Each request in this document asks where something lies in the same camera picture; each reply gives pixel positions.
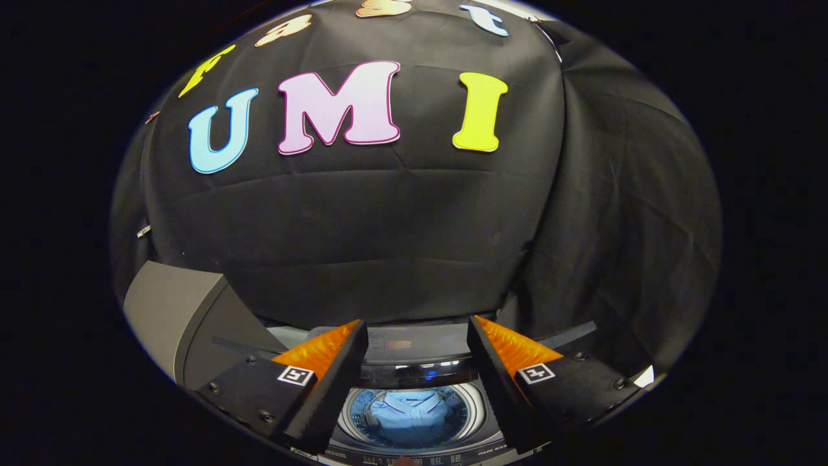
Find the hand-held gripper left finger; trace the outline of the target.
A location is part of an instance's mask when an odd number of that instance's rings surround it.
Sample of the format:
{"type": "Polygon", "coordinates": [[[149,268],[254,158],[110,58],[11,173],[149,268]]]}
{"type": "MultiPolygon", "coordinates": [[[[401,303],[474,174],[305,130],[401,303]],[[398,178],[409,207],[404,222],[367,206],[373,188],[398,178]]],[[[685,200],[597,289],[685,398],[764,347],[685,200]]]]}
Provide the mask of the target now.
{"type": "Polygon", "coordinates": [[[368,347],[365,322],[354,320],[277,357],[247,356],[195,395],[255,438],[320,454],[360,378],[368,347]]]}

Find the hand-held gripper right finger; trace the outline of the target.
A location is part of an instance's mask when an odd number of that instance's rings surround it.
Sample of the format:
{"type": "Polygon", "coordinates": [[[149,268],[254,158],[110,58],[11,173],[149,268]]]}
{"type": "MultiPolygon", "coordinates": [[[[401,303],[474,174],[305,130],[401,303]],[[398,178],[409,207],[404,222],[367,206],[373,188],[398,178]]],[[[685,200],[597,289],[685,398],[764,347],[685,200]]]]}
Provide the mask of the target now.
{"type": "Polygon", "coordinates": [[[640,391],[597,358],[562,354],[482,316],[468,319],[466,339],[505,442],[518,453],[579,436],[640,391]]]}

